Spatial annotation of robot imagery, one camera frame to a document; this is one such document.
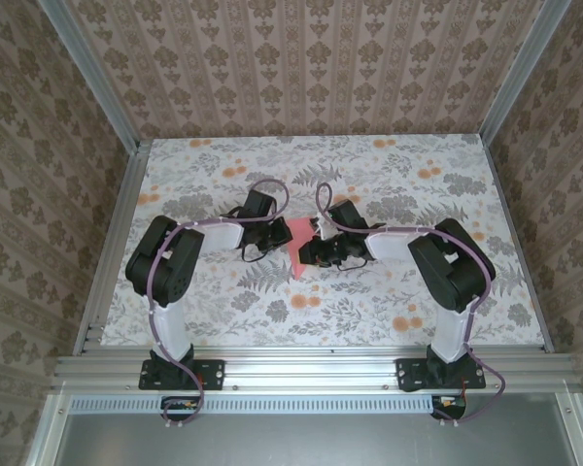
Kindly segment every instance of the vent grille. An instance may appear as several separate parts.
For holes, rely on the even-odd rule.
[[[71,415],[159,414],[160,395],[78,395],[72,398]],[[326,415],[431,413],[430,395],[257,396],[210,395],[203,414]],[[169,410],[169,413],[185,411]]]

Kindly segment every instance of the floral wallpaper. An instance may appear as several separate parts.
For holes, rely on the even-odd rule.
[[[34,1],[0,1],[0,464],[71,353],[126,163]]]
[[[141,138],[474,133],[541,0],[68,0]]]
[[[491,152],[558,350],[583,385],[583,0],[571,3]]]
[[[147,304],[124,275],[151,221],[198,220],[242,205],[264,178],[290,189],[287,220],[315,216],[315,189],[348,198],[368,224],[462,223],[497,269],[477,313],[474,345],[542,345],[539,322],[488,158],[476,134],[279,136],[155,140],[105,324],[102,345],[154,343]],[[261,189],[282,202],[282,188]],[[309,266],[296,280],[283,247],[255,263],[238,250],[201,256],[182,299],[200,346],[427,345],[440,306],[429,296],[404,238],[401,259],[338,271]],[[247,250],[249,259],[258,257]],[[344,269],[360,265],[350,259]]]

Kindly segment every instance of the table surface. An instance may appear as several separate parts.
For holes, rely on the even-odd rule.
[[[315,188],[351,199],[369,224],[460,221],[497,268],[473,344],[542,345],[543,338],[486,153],[477,135],[156,140],[132,219],[102,345],[153,343],[147,307],[124,277],[151,220],[217,216],[264,178],[286,182],[285,218],[314,216]],[[282,189],[263,189],[282,201]],[[237,250],[201,256],[183,299],[187,331],[203,346],[426,345],[439,306],[410,261],[359,270],[308,267],[293,278],[286,248],[259,262]]]

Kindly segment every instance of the white floral surface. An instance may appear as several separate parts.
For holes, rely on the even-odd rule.
[[[459,220],[497,268],[474,344],[542,344],[540,327],[476,135],[336,136],[156,140],[108,314],[104,345],[149,345],[147,309],[124,277],[151,220],[228,212],[262,178],[291,191],[286,218],[314,216],[315,187],[331,183],[369,224]],[[273,184],[266,192],[282,200]],[[410,262],[360,270],[308,267],[293,279],[283,248],[254,264],[237,250],[201,257],[185,296],[186,329],[198,345],[426,345],[438,305]]]

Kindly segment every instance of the pink object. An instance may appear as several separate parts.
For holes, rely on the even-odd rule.
[[[290,252],[291,266],[293,268],[293,277],[298,280],[307,268],[305,264],[300,263],[300,256],[298,252],[307,242],[311,241],[315,235],[313,226],[311,226],[311,218],[292,218],[285,220],[290,228],[293,239],[287,244]]]

